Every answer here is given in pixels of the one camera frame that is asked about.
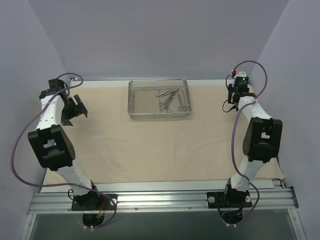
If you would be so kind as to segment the beige surgical wrap cloth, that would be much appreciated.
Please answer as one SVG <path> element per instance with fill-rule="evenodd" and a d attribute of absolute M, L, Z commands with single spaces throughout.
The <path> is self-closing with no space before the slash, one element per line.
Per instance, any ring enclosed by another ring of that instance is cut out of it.
<path fill-rule="evenodd" d="M 79 95 L 87 116 L 64 131 L 75 164 L 96 184 L 226 180 L 233 160 L 243 160 L 245 116 L 224 113 L 222 86 L 190 86 L 191 113 L 182 120 L 134 121 L 126 87 L 84 87 Z"/>

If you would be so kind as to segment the wire mesh instrument tray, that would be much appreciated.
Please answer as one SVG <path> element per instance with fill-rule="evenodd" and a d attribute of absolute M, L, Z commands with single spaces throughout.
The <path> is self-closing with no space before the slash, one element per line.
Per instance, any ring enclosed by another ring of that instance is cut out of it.
<path fill-rule="evenodd" d="M 171 113 L 160 112 L 159 103 L 167 96 L 156 97 L 159 93 L 176 90 L 170 104 Z M 178 93 L 186 111 L 179 111 Z M 127 111 L 132 120 L 179 120 L 187 118 L 191 111 L 189 86 L 185 79 L 137 79 L 128 83 Z"/>

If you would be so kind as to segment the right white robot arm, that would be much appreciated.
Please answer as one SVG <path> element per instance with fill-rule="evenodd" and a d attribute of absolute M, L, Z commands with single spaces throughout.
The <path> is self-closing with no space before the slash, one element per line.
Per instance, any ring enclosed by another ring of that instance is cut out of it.
<path fill-rule="evenodd" d="M 260 169 L 278 156 L 283 122 L 271 117 L 260 105 L 256 95 L 249 88 L 227 85 L 228 102 L 238 110 L 231 135 L 231 158 L 236 173 L 228 180 L 222 193 L 223 203 L 234 206 L 245 199 L 253 179 Z M 240 115 L 248 120 L 248 127 L 242 143 L 244 158 L 239 167 L 235 161 L 235 134 Z"/>

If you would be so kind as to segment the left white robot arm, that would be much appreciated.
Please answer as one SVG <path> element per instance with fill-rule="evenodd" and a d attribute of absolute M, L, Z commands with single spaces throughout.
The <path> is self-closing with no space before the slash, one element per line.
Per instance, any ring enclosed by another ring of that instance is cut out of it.
<path fill-rule="evenodd" d="M 56 94 L 62 87 L 41 92 L 39 99 L 43 113 L 34 131 L 27 135 L 28 141 L 44 169 L 60 175 L 73 190 L 75 201 L 95 210 L 100 206 L 101 197 L 94 183 L 76 165 L 75 148 L 64 131 L 72 126 L 71 119 L 80 115 L 88 116 L 88 110 L 80 97 L 68 97 L 65 92 Z"/>

